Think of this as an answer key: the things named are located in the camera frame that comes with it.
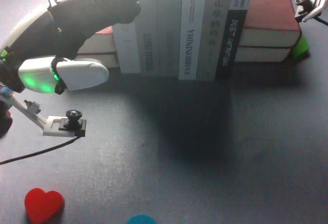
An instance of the gray table surface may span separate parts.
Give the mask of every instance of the gray table surface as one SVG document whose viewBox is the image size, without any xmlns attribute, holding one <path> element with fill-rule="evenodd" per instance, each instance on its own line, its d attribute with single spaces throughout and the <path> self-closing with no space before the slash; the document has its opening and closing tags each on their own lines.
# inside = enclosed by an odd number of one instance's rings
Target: gray table surface
<svg viewBox="0 0 328 224">
<path fill-rule="evenodd" d="M 322 18 L 328 19 L 324 12 Z M 301 25 L 311 57 L 236 66 L 229 83 L 111 77 L 58 95 L 24 91 L 42 114 L 83 111 L 87 136 L 0 167 L 0 223 L 27 223 L 35 187 L 66 200 L 60 223 L 328 223 L 328 27 Z M 12 109 L 0 160 L 66 141 Z"/>
</svg>

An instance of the green light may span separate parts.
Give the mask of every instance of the green light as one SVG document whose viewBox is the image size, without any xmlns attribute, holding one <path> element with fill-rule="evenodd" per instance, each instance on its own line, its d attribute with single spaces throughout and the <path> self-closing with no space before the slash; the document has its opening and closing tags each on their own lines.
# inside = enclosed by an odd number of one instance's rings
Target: green light
<svg viewBox="0 0 328 224">
<path fill-rule="evenodd" d="M 47 85 L 41 86 L 41 90 L 44 93 L 53 93 L 54 92 L 53 88 L 51 86 L 47 86 Z"/>
<path fill-rule="evenodd" d="M 35 81 L 32 78 L 25 78 L 24 83 L 28 85 L 29 87 L 35 87 Z"/>
<path fill-rule="evenodd" d="M 2 53 L 1 53 L 1 56 L 2 56 L 2 57 L 5 57 L 5 56 L 7 55 L 7 53 L 8 53 L 8 52 L 7 52 L 6 50 L 3 50 Z"/>
<path fill-rule="evenodd" d="M 56 73 L 52 71 L 52 74 L 53 74 L 53 77 L 55 77 L 56 81 L 59 81 L 59 78 L 58 78 L 58 76 L 56 75 Z"/>
</svg>

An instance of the blue round object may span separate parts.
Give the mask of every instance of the blue round object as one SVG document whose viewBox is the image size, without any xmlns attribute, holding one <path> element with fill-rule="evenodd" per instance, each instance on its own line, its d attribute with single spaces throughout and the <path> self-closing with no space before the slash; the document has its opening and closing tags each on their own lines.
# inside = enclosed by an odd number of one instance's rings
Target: blue round object
<svg viewBox="0 0 328 224">
<path fill-rule="evenodd" d="M 127 224 L 157 224 L 157 222 L 148 215 L 136 215 Z"/>
</svg>

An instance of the red heart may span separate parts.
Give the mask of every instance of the red heart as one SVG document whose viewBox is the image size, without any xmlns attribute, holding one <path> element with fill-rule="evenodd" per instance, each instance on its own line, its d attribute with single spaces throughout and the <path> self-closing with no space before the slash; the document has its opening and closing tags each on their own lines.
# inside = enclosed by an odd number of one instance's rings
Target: red heart
<svg viewBox="0 0 328 224">
<path fill-rule="evenodd" d="M 64 208 L 65 200 L 56 191 L 44 192 L 34 188 L 25 196 L 25 209 L 33 224 L 50 221 Z"/>
</svg>

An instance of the wire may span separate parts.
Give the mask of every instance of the wire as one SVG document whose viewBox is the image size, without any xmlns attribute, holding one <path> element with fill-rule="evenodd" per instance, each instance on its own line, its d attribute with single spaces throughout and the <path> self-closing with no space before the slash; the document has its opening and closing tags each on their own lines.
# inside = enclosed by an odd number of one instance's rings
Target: wire
<svg viewBox="0 0 328 224">
<path fill-rule="evenodd" d="M 50 152 L 50 151 L 53 151 L 53 150 L 57 150 L 61 147 L 68 146 L 68 145 L 74 143 L 79 138 L 80 137 L 76 137 L 74 139 L 71 139 L 71 140 L 63 143 L 63 144 L 60 144 L 60 145 L 54 146 L 54 147 L 50 147 L 50 148 L 42 150 L 42 151 L 38 151 L 38 152 L 34 152 L 34 153 L 31 153 L 31 154 L 28 154 L 28 155 L 25 155 L 25 156 L 19 156 L 19 157 L 15 157 L 15 158 L 12 158 L 12 159 L 5 160 L 5 161 L 1 161 L 0 165 L 8 164 L 8 163 L 13 162 L 13 161 L 23 160 L 23 159 L 26 159 L 26 158 L 29 158 L 29 157 L 38 156 L 38 155 L 41 155 L 41 154 L 44 154 L 44 153 L 47 153 L 47 152 Z"/>
<path fill-rule="evenodd" d="M 328 22 L 326 22 L 325 20 L 323 20 L 323 19 L 321 19 L 319 17 L 314 17 L 314 20 L 316 20 L 316 21 L 318 21 L 318 22 L 320 22 L 320 23 L 325 24 L 326 26 L 328 26 Z"/>
</svg>

